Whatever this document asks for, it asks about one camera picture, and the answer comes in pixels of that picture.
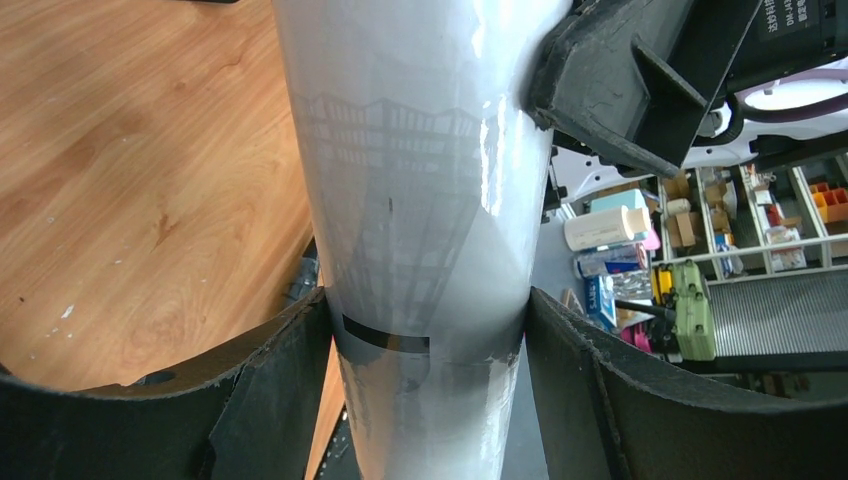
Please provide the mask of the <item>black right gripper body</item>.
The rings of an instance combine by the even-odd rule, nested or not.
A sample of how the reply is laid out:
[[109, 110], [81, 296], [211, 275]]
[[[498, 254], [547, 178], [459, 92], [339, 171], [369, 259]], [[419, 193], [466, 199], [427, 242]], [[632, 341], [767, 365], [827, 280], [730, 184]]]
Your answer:
[[622, 174], [672, 177], [692, 148], [716, 150], [746, 124], [751, 162], [788, 169], [842, 154], [839, 94], [765, 110], [746, 103], [772, 82], [812, 74], [843, 79], [843, 1], [577, 1], [543, 38], [526, 109], [555, 142], [598, 156]]

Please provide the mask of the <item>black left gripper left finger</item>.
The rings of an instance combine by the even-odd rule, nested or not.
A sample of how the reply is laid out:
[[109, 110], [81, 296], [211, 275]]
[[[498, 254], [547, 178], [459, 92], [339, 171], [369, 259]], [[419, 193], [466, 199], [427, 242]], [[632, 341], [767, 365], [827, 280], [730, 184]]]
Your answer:
[[300, 479], [331, 340], [316, 289], [150, 384], [58, 392], [1, 378], [5, 479]]

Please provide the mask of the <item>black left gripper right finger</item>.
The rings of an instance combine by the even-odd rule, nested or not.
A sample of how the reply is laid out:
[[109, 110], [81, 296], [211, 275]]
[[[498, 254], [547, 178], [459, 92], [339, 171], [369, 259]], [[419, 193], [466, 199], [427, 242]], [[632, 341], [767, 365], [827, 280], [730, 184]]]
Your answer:
[[847, 404], [722, 384], [646, 354], [533, 289], [533, 396], [553, 479], [843, 479]]

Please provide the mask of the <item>white shuttlecock tube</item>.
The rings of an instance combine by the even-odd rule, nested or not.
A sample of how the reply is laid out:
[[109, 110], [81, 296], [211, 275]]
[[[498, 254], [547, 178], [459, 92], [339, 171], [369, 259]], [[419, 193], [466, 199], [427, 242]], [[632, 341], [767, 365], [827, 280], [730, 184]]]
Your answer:
[[524, 111], [567, 1], [277, 1], [365, 479], [497, 479], [552, 135]]

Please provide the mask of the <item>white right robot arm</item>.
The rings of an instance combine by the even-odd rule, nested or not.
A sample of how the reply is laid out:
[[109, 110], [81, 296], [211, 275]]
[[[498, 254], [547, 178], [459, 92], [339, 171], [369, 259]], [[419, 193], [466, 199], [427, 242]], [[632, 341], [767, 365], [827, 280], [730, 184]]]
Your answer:
[[528, 81], [556, 198], [698, 167], [786, 170], [847, 150], [847, 5], [576, 1]]

